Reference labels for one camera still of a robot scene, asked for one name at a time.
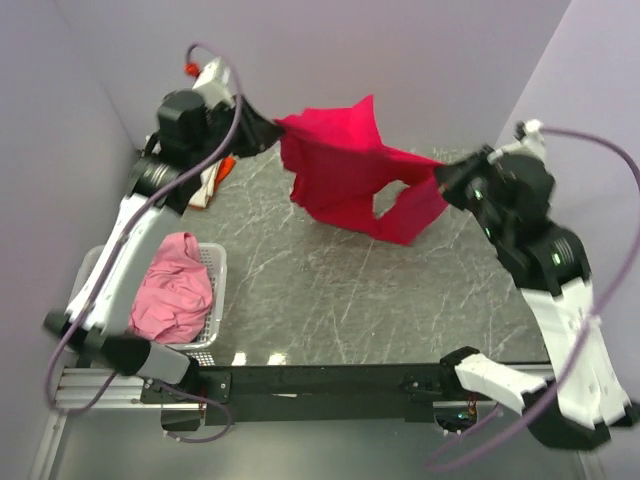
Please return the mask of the red t shirt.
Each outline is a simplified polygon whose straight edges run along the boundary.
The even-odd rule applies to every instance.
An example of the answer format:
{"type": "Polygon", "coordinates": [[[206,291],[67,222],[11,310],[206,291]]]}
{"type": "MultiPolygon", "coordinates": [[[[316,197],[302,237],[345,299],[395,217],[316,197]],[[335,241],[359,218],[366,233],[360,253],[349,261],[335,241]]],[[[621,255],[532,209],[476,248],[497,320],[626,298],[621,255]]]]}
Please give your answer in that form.
{"type": "Polygon", "coordinates": [[[275,123],[283,167],[295,175],[290,199],[321,223],[407,246],[447,208],[440,163],[385,145],[371,95],[275,123]]]}

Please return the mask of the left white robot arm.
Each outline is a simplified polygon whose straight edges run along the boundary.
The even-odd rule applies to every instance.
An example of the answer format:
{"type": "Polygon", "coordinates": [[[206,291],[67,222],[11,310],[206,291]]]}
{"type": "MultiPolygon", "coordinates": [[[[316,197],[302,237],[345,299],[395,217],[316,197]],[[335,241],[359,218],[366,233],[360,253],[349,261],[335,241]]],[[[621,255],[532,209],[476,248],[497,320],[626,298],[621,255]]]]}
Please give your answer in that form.
{"type": "Polygon", "coordinates": [[[135,296],[163,239],[200,188],[201,172],[227,156],[262,153],[283,131],[241,93],[225,99],[197,89],[168,94],[157,122],[131,170],[98,262],[69,305],[46,315],[44,328],[59,340],[51,367],[71,349],[121,375],[163,381],[173,399],[186,402],[200,388],[195,362],[130,332],[135,296]]]}

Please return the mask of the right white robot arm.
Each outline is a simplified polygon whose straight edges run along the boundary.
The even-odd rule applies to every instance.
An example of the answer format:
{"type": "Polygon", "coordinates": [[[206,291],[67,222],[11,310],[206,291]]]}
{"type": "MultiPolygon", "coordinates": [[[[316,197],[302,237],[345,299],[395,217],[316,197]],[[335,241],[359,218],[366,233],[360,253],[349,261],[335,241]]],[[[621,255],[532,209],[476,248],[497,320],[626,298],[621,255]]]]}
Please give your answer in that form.
{"type": "Polygon", "coordinates": [[[639,421],[639,405],[621,386],[594,310],[591,268],[571,230],[549,217],[554,177],[540,158],[476,153],[434,171],[442,198],[469,211],[499,263],[532,311],[554,372],[551,380],[514,370],[465,347],[442,359],[444,395],[485,395],[524,415],[543,397],[545,409],[527,428],[544,446],[593,451],[611,428],[639,421]]]}

